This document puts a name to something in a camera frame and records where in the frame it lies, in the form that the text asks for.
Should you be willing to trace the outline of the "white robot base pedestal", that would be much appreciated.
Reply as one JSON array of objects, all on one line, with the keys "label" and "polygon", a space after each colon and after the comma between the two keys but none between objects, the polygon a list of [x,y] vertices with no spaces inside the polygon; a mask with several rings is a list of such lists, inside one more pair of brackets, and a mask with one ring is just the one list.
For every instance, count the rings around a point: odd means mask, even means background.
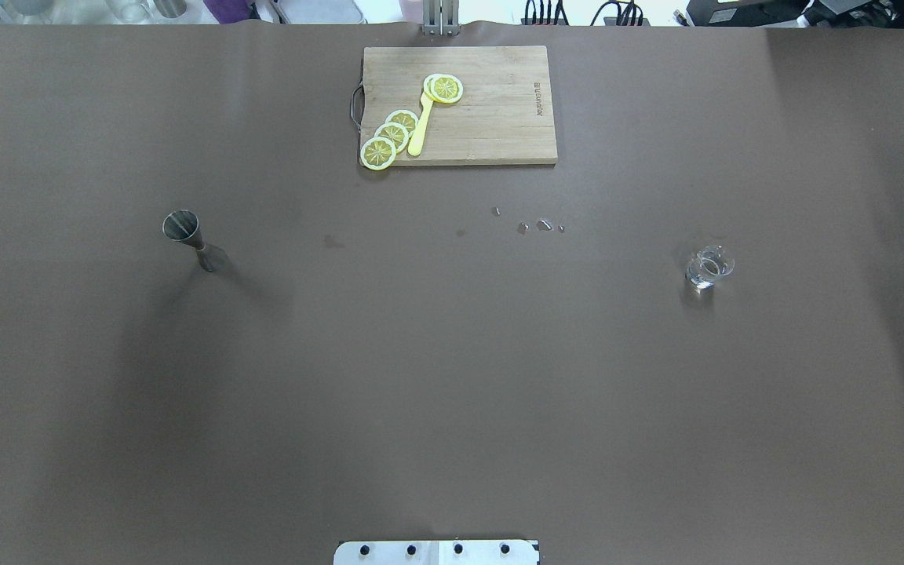
[{"label": "white robot base pedestal", "polygon": [[541,564],[538,541],[460,539],[348,541],[334,551],[334,564]]}]

